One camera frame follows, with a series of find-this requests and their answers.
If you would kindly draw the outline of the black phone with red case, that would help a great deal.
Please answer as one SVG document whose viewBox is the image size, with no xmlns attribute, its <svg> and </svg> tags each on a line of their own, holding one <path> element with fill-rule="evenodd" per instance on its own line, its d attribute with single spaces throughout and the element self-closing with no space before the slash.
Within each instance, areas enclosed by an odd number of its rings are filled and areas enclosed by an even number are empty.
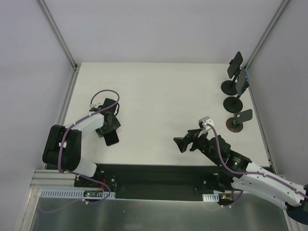
<svg viewBox="0 0 308 231">
<path fill-rule="evenodd" d="M 103 137 L 104 137 L 106 146 L 112 146 L 112 145 L 119 143 L 119 137 L 117 135 L 116 130 L 113 130 L 109 133 L 104 134 Z"/>
</svg>

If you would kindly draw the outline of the brown base phone stand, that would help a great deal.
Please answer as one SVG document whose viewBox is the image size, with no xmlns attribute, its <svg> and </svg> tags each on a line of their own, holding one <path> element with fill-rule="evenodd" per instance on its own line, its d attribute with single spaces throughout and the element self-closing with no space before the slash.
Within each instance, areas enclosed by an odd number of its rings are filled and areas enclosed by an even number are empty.
<svg viewBox="0 0 308 231">
<path fill-rule="evenodd" d="M 244 122 L 250 121 L 253 118 L 253 110 L 248 109 L 239 113 L 234 113 L 233 117 L 230 117 L 226 121 L 226 127 L 229 131 L 238 133 L 244 128 Z"/>
</svg>

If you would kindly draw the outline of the black clamp phone stand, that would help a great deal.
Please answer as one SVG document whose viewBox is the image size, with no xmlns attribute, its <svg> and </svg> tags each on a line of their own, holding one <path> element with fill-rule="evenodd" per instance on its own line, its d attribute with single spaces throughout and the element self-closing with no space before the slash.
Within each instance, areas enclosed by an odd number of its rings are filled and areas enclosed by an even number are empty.
<svg viewBox="0 0 308 231">
<path fill-rule="evenodd" d="M 229 96 L 223 101 L 223 107 L 229 113 L 239 113 L 243 109 L 243 103 L 240 100 L 241 96 Z"/>
</svg>

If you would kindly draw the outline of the black round base phone stand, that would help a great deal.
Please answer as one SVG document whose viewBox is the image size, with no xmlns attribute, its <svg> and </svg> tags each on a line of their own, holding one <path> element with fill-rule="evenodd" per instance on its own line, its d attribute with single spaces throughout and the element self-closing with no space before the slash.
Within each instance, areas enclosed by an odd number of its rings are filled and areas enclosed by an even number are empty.
<svg viewBox="0 0 308 231">
<path fill-rule="evenodd" d="M 235 81 L 236 81 L 240 71 L 241 71 L 241 67 L 238 70 L 238 73 L 233 78 L 230 78 L 230 80 L 226 80 L 226 81 L 222 82 L 220 88 L 221 88 L 223 93 L 225 93 L 226 95 L 229 95 L 229 96 L 234 96 L 234 95 L 237 94 L 236 93 L 236 87 L 235 87 L 235 84 L 236 84 Z"/>
</svg>

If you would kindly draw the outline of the blue edged black phone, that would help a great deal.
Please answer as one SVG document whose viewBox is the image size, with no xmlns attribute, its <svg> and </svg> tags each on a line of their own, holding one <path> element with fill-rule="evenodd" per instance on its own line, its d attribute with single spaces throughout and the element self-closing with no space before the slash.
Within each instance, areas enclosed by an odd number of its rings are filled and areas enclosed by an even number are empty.
<svg viewBox="0 0 308 231">
<path fill-rule="evenodd" d="M 246 69 L 243 67 L 238 75 L 236 82 L 236 92 L 238 96 L 241 96 L 248 86 L 248 75 Z"/>
</svg>

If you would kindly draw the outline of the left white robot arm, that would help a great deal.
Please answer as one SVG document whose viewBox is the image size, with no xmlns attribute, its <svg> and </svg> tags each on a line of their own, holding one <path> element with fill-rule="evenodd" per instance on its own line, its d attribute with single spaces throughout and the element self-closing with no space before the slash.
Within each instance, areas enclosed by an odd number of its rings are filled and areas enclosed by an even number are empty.
<svg viewBox="0 0 308 231">
<path fill-rule="evenodd" d="M 106 98 L 102 105 L 90 109 L 90 113 L 99 111 L 80 122 L 68 131 L 62 148 L 60 169 L 85 176 L 85 182 L 91 187 L 101 184 L 102 176 L 98 165 L 81 157 L 82 139 L 96 133 L 99 138 L 104 138 L 107 146 L 117 144 L 119 138 L 116 130 L 121 126 L 117 119 L 119 103 Z M 52 167 L 58 167 L 58 157 L 61 142 L 68 126 L 54 125 L 51 127 L 44 148 L 42 161 Z"/>
</svg>

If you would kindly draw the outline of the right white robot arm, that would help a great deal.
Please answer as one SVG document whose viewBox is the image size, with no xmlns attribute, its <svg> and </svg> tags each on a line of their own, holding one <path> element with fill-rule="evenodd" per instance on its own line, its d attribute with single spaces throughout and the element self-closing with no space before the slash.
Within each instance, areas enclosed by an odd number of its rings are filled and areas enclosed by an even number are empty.
<svg viewBox="0 0 308 231">
<path fill-rule="evenodd" d="M 259 166 L 248 157 L 235 152 L 231 145 L 218 135 L 211 139 L 201 129 L 188 130 L 184 137 L 174 137 L 181 153 L 188 145 L 190 151 L 200 151 L 219 167 L 217 186 L 246 191 L 265 199 L 282 210 L 293 220 L 308 223 L 308 188 L 280 177 Z"/>
</svg>

